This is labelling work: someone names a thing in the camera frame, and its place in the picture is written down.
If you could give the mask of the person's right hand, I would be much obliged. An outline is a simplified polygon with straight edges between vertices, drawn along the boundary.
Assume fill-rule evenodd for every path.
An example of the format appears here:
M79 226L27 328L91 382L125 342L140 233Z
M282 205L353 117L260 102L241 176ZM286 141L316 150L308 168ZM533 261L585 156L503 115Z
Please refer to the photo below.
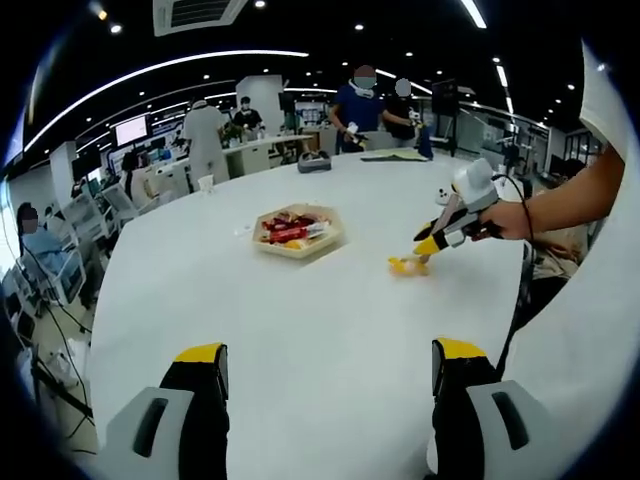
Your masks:
M480 230L474 241L487 238L524 240L533 236L533 225L525 203L499 201L479 215Z

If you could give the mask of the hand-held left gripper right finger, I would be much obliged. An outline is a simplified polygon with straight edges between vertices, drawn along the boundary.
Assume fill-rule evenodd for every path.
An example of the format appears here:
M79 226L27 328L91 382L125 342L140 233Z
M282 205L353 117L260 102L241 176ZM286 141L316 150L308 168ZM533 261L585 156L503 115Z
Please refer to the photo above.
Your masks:
M551 416L514 381L500 381L477 346L432 341L432 425L438 479L551 479Z

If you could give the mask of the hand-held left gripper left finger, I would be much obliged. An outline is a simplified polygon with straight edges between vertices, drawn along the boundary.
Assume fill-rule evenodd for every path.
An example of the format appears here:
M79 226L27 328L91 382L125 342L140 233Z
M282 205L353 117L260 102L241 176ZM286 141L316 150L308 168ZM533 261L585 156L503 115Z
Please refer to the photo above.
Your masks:
M230 420L227 346L176 357L109 422L97 455L100 479L225 479Z

